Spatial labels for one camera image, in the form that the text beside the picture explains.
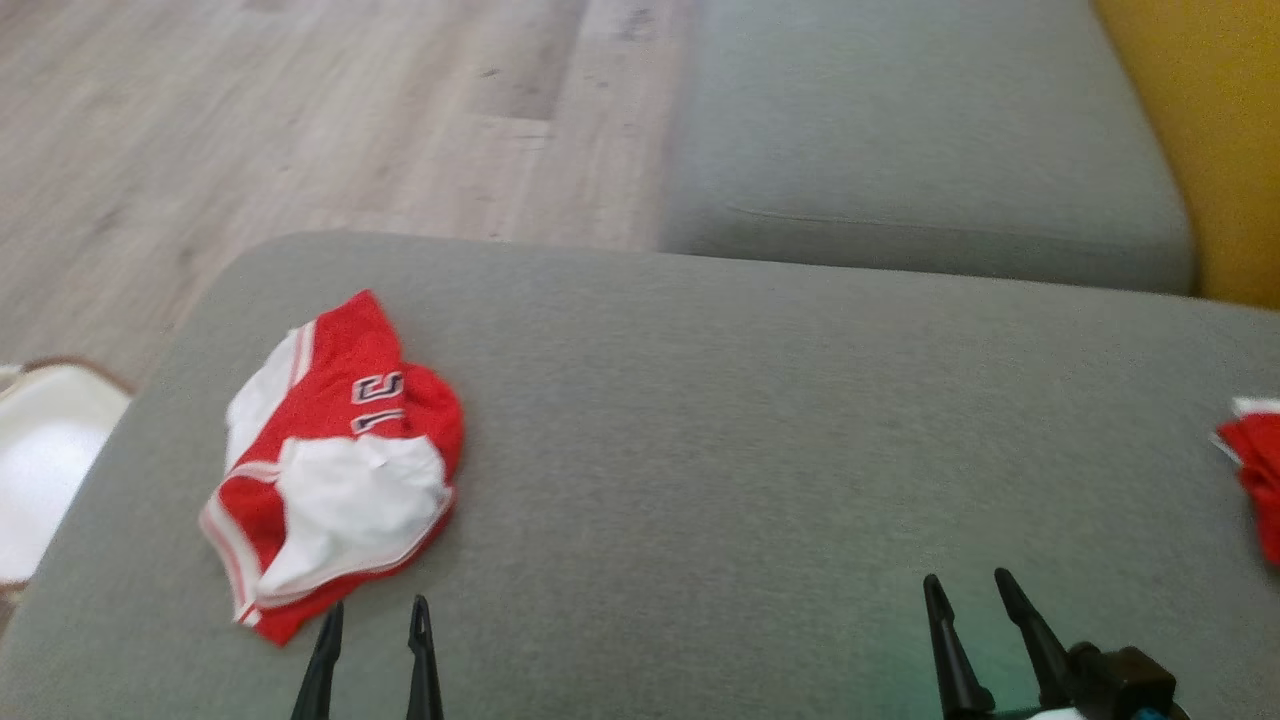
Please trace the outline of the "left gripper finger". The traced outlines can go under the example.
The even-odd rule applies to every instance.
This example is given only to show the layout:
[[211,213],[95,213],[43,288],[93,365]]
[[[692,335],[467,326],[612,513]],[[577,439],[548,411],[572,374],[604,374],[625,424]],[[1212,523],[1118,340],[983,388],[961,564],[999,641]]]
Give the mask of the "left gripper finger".
[[330,717],[332,680],[340,657],[344,603],[337,602],[324,616],[300,692],[291,711],[292,720]]
[[408,720],[442,720],[444,717],[436,653],[433,638],[430,606],[424,594],[413,598],[408,648],[413,655],[410,678]]

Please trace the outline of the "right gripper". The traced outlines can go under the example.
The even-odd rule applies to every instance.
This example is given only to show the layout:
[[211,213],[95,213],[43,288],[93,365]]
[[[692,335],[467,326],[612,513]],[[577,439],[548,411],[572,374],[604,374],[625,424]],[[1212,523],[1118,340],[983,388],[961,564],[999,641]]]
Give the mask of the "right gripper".
[[1188,719],[1176,700],[1178,679],[1135,646],[1066,651],[1006,568],[995,583],[1010,621],[1021,633],[1039,703],[995,712],[955,629],[955,612],[936,574],[923,580],[942,719]]

